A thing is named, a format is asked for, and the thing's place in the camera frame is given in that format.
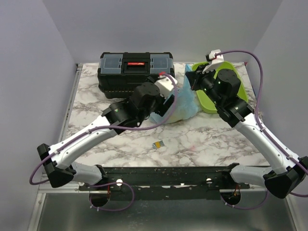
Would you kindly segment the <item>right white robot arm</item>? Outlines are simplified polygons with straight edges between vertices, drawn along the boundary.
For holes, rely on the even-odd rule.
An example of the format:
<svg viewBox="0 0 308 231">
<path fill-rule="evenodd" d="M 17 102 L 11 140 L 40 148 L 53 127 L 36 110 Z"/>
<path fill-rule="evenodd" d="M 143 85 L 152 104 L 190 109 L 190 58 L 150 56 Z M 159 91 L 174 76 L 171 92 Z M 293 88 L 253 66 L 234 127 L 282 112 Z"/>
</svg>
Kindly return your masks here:
<svg viewBox="0 0 308 231">
<path fill-rule="evenodd" d="M 269 167 L 235 164 L 221 177 L 228 189 L 238 183 L 265 187 L 272 195 L 283 199 L 303 181 L 308 158 L 299 157 L 283 145 L 266 127 L 259 125 L 254 109 L 237 93 L 241 81 L 230 69 L 203 73 L 201 69 L 185 73 L 191 89 L 202 90 L 214 103 L 222 120 L 244 135 L 265 157 Z"/>
</svg>

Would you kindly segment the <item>blue plastic bag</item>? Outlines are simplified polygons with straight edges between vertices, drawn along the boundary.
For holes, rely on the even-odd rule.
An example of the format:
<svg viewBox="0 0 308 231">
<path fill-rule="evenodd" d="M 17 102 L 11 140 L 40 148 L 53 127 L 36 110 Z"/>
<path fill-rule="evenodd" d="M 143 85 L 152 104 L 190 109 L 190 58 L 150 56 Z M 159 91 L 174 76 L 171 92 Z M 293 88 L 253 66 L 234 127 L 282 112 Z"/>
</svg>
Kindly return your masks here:
<svg viewBox="0 0 308 231">
<path fill-rule="evenodd" d="M 178 99 L 176 102 L 175 111 L 164 124 L 187 120 L 197 114 L 199 108 L 196 103 L 195 93 L 191 90 L 191 86 L 185 75 L 186 71 L 191 70 L 192 69 L 189 64 L 175 65 L 175 78 L 178 81 Z"/>
</svg>

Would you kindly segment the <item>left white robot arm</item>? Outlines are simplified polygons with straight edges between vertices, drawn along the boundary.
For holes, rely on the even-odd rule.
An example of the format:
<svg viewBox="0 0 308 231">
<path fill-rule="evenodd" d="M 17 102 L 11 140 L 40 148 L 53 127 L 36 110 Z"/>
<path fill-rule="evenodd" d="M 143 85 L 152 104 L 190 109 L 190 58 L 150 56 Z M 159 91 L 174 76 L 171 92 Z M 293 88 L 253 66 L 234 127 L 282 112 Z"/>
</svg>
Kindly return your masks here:
<svg viewBox="0 0 308 231">
<path fill-rule="evenodd" d="M 151 113 L 163 116 L 172 113 L 175 107 L 171 95 L 177 81 L 163 78 L 144 82 L 135 88 L 132 95 L 106 108 L 84 129 L 57 144 L 37 147 L 38 154 L 48 180 L 53 188 L 69 182 L 83 182 L 96 190 L 102 190 L 107 183 L 107 174 L 100 165 L 88 166 L 75 162 L 77 158 L 103 141 L 115 137 L 126 130 L 143 130 L 141 124 Z"/>
</svg>

